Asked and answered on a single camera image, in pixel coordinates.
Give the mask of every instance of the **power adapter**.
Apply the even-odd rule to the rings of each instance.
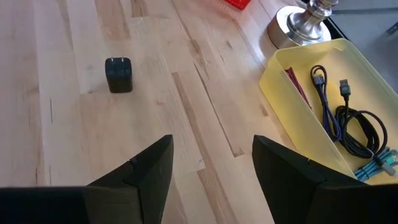
[[[105,74],[111,93],[129,93],[132,91],[130,59],[126,57],[106,59]]]

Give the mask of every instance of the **cable bundle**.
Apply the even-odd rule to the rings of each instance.
[[[328,83],[326,69],[321,65],[316,65],[311,69],[310,75],[312,83],[317,89],[322,103],[322,126],[328,133],[330,139],[333,142],[339,141],[351,155],[371,160],[368,164],[355,172],[355,176],[358,180],[368,180],[370,177],[382,172],[383,170],[389,175],[395,175],[396,172],[393,167],[398,164],[398,153],[397,151],[390,150],[386,147],[388,140],[387,129],[381,119],[372,112],[365,110],[356,111],[348,106],[351,88],[349,87],[347,80],[340,81],[340,95],[344,98],[345,105],[337,107],[335,116],[333,116],[333,113],[329,108],[328,97],[326,94],[326,86]],[[383,132],[383,142],[381,146],[376,129],[364,114],[372,116],[380,124]],[[352,119],[356,119],[361,126],[366,139],[368,140],[366,145],[360,143],[347,132],[348,123]]]

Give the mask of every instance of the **red object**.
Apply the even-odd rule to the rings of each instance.
[[[286,69],[285,72],[286,72],[287,76],[290,78],[290,80],[292,81],[293,85],[296,87],[296,89],[300,93],[300,95],[302,96],[302,98],[304,99],[304,101],[307,103],[307,105],[312,110],[310,102],[308,102],[307,96],[305,95],[303,88],[301,87],[299,81],[296,78],[295,73],[293,72],[293,68]]]
[[[237,7],[238,9],[244,9],[250,2],[250,0],[225,0],[231,5]]]

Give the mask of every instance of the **usb connector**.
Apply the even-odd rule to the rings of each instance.
[[[323,78],[322,75],[315,75],[312,77],[312,80],[315,86],[325,84],[325,79]]]
[[[348,80],[340,80],[340,95],[344,97],[345,101],[349,100],[351,88],[349,87]]]

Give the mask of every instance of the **red basket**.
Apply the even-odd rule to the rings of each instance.
[[[249,4],[250,0],[225,0],[231,5],[237,7],[238,9],[244,9],[247,4]]]

